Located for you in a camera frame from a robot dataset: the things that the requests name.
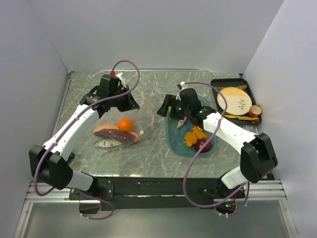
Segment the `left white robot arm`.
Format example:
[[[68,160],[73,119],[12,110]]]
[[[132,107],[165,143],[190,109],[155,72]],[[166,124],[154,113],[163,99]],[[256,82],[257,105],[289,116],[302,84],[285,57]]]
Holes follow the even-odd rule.
[[[120,112],[139,109],[122,73],[103,75],[99,85],[83,96],[64,126],[42,146],[31,147],[29,159],[34,183],[41,181],[59,190],[80,189],[85,198],[95,198],[99,192],[98,180],[73,170],[67,161],[79,139],[111,108]]]

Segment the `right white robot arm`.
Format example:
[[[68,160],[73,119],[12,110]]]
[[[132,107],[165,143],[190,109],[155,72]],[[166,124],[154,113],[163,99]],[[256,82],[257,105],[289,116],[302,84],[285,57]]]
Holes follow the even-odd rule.
[[[193,125],[210,132],[231,145],[240,154],[240,165],[226,172],[216,186],[221,197],[229,197],[234,188],[246,182],[257,183],[278,165],[270,137],[249,132],[209,106],[203,106],[193,88],[178,95],[167,94],[157,114],[173,119],[187,118]]]

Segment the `orange tangerine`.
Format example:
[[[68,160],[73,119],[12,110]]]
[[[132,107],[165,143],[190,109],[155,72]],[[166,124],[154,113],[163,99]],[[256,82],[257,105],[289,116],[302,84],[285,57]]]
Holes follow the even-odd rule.
[[[134,128],[133,120],[130,118],[122,118],[118,124],[117,127],[121,131],[132,131]]]

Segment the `grey toy fish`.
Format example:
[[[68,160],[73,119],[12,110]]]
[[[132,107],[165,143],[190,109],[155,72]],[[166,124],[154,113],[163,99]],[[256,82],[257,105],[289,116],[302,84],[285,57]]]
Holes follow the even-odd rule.
[[[100,148],[113,148],[120,146],[122,143],[113,138],[101,138],[94,142],[94,146]]]

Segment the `sliced ham piece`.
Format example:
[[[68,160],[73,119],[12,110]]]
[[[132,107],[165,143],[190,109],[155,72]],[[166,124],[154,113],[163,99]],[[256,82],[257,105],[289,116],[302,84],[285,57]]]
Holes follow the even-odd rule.
[[[140,140],[139,134],[133,131],[122,131],[116,125],[100,125],[93,129],[96,136],[111,137],[121,143],[134,143]]]

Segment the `clear zip top bag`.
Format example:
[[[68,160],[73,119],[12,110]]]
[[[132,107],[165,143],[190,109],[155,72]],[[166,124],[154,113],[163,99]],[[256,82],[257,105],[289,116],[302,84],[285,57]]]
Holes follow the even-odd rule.
[[[123,117],[115,124],[101,124],[93,129],[93,135],[97,137],[94,146],[103,149],[127,147],[139,142],[145,132],[155,122],[155,115],[149,100],[142,99],[141,109],[134,110],[130,117]]]

